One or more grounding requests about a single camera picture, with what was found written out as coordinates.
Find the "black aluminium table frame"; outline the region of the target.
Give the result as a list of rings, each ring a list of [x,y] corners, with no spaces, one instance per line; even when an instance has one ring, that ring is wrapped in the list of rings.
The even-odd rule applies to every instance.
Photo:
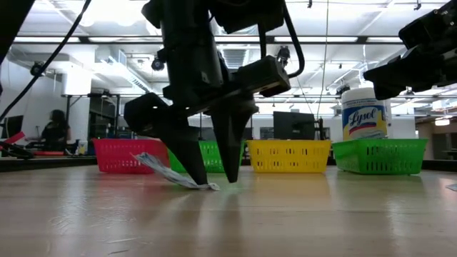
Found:
[[[95,157],[83,158],[34,158],[21,160],[16,158],[0,158],[0,173],[11,171],[26,171],[47,168],[64,168],[74,166],[93,166],[97,161]],[[457,173],[457,161],[452,160],[425,160],[423,170],[447,171]]]

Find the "black metal rack frame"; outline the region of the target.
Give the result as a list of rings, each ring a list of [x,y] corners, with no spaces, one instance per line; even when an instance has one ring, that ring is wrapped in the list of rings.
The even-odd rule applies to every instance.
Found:
[[[257,112],[258,106],[251,94],[224,99],[205,113],[211,126],[203,126],[201,140],[252,139],[251,117]]]

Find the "black overhead frame beam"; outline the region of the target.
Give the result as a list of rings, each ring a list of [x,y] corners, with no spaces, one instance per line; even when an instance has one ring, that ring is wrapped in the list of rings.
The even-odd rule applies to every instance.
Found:
[[[15,44],[59,44],[62,36],[18,36]],[[260,44],[258,36],[215,36],[217,44]],[[299,36],[300,44],[401,45],[396,36]],[[68,44],[162,44],[160,36],[72,36]]]

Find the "red angled bar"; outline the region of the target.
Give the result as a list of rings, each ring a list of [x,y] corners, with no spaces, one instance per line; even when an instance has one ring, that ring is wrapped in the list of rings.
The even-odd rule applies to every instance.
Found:
[[[17,141],[22,140],[24,137],[25,137],[25,134],[21,131],[21,132],[15,134],[14,136],[7,138],[5,141],[0,141],[0,146],[16,143]]]

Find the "yellow disinfecting wipes canister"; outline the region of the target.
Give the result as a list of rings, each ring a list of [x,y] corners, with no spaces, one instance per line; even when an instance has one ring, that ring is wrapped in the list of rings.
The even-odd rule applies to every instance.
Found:
[[[341,95],[343,140],[381,139],[388,135],[386,107],[373,88],[358,88]]]

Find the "green plastic basket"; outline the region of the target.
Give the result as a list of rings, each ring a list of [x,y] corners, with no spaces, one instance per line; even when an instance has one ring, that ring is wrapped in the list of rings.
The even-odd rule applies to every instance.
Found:
[[[199,144],[199,151],[207,173],[225,173],[221,154],[219,152],[217,141],[191,141],[186,143],[183,150],[190,150],[191,153],[196,150],[194,145]],[[170,168],[177,173],[187,173],[184,165],[179,161],[171,149],[167,149],[169,155]]]
[[[339,169],[364,175],[421,172],[426,139],[356,139],[333,143]]]

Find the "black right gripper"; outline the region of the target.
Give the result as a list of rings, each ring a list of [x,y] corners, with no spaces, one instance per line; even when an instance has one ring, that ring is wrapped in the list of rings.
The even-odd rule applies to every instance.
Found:
[[[457,37],[420,44],[363,73],[375,97],[397,97],[407,87],[429,89],[457,83]]]

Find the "black monitor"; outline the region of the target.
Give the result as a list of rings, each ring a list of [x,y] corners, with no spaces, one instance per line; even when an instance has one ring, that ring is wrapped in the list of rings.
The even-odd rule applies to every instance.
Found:
[[[0,138],[10,138],[11,136],[14,136],[17,133],[21,132],[23,120],[23,116],[6,117],[0,123]]]
[[[314,124],[313,114],[273,112],[273,134],[276,139],[314,140]]]

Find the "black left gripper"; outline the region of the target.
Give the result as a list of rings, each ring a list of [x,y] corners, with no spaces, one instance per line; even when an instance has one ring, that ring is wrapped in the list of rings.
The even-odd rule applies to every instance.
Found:
[[[218,52],[209,56],[167,54],[169,85],[159,96],[147,93],[129,101],[124,118],[142,136],[160,138],[197,185],[208,183],[199,130],[188,118],[211,117],[224,172],[229,183],[238,181],[243,132],[258,111],[255,94],[271,97],[291,88],[289,76],[273,56],[265,56],[235,72]]]

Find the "yellow plastic basket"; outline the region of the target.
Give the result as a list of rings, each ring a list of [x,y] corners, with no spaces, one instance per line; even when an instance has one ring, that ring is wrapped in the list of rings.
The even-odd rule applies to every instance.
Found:
[[[256,173],[323,173],[329,140],[250,140],[248,150]]]

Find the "red plastic basket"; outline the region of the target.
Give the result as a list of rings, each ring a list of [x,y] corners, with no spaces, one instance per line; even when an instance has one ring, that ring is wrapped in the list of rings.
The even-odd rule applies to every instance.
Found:
[[[137,161],[134,156],[149,153],[162,164],[170,167],[166,146],[153,139],[94,139],[94,148],[99,170],[115,174],[148,174],[154,171]]]

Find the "person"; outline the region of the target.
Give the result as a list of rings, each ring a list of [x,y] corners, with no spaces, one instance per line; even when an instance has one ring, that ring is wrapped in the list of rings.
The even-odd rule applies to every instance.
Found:
[[[50,122],[47,123],[41,133],[43,150],[63,151],[67,141],[71,139],[71,127],[66,120],[66,113],[59,109],[54,109],[50,113]]]

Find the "blue striped bandage wrapper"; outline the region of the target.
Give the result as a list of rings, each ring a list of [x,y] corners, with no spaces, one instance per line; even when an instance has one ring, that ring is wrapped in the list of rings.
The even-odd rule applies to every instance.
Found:
[[[193,179],[175,172],[171,168],[165,166],[156,156],[149,153],[143,152],[134,155],[134,158],[141,164],[153,169],[155,173],[158,173],[167,181],[183,186],[184,188],[194,190],[220,190],[220,187],[216,183],[203,183],[202,185],[198,185]]]

